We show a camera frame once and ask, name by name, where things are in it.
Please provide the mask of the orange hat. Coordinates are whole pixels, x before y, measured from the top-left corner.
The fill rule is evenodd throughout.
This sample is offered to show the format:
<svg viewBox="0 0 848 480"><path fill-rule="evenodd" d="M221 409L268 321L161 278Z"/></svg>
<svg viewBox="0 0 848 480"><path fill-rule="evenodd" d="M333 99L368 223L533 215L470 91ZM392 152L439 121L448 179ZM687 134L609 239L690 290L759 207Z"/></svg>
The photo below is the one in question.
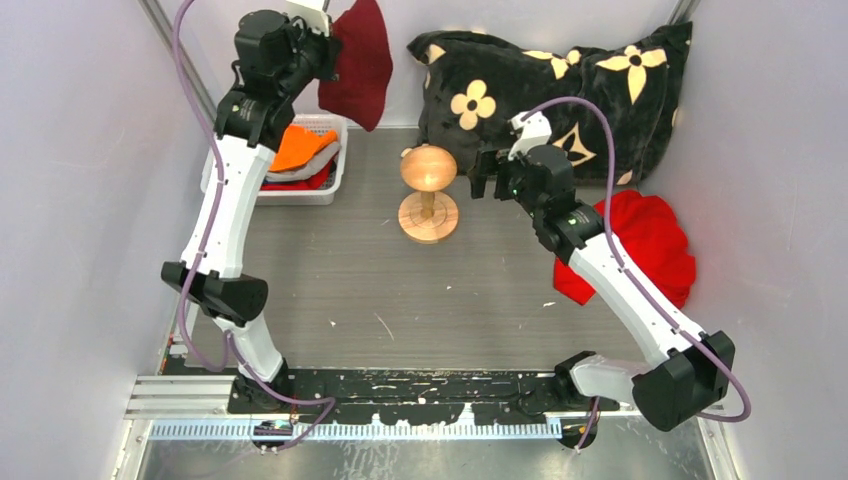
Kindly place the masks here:
<svg viewBox="0 0 848 480"><path fill-rule="evenodd" d="M269 167L270 172L286 172L304 167L316 154L338 140L335 131L319 134L308 128L290 125Z"/></svg>

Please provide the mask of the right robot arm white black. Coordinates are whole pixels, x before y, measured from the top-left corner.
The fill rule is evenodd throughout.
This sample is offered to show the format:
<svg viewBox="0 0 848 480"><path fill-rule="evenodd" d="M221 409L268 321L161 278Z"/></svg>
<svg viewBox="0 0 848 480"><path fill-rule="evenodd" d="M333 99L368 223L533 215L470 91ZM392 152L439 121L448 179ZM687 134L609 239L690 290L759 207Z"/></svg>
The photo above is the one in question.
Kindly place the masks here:
<svg viewBox="0 0 848 480"><path fill-rule="evenodd" d="M732 372L736 348L722 331L707 333L676 308L626 253L601 214L576 196L573 171L552 145L513 156L481 148L467 173L474 199L493 179L498 200L514 200L530 216L539 243L588 283L636 341L641 363L584 351L555 368L555 396L567 410L609 399L636 407L656 429L668 432L735 389L742 410L750 398Z"/></svg>

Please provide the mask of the dark red bucket hat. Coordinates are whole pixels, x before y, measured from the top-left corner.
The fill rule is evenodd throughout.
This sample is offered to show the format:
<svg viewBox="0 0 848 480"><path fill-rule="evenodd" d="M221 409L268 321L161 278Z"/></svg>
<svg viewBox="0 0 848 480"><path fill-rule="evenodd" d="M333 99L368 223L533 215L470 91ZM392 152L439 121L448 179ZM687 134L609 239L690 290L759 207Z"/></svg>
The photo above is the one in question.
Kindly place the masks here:
<svg viewBox="0 0 848 480"><path fill-rule="evenodd" d="M372 131L384 113L393 73L387 27L378 2L354 2L333 23L332 36L341 44L334 68L337 78L319 82L318 105Z"/></svg>

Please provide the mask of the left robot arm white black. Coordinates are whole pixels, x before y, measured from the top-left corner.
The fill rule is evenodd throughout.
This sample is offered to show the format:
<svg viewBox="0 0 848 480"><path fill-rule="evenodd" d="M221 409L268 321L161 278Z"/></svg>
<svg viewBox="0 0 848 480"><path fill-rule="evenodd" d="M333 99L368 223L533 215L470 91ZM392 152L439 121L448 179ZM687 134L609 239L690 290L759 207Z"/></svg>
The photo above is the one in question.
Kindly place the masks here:
<svg viewBox="0 0 848 480"><path fill-rule="evenodd" d="M234 36L235 79L212 122L212 168L192 237L178 261L162 266L162 280L180 294L178 326L186 330L186 302L199 306L223 333L224 349L239 362L245 395L269 413L285 409L292 387L285 358L264 319L266 281L243 272L250 219L287 127L293 103L315 79L331 80L341 50L325 1L290 1L285 11L244 15Z"/></svg>

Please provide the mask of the wooden hat stand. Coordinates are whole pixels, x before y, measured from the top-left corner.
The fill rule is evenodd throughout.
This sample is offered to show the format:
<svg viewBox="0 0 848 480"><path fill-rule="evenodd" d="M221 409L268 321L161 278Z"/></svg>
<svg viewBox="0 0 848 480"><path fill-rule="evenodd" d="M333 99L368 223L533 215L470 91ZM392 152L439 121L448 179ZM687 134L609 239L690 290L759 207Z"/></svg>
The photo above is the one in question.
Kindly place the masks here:
<svg viewBox="0 0 848 480"><path fill-rule="evenodd" d="M421 244L437 244L451 236L459 223L459 208L444 189L457 176L453 156L431 145L406 149L400 174L413 189L398 209L398 222L404 233Z"/></svg>

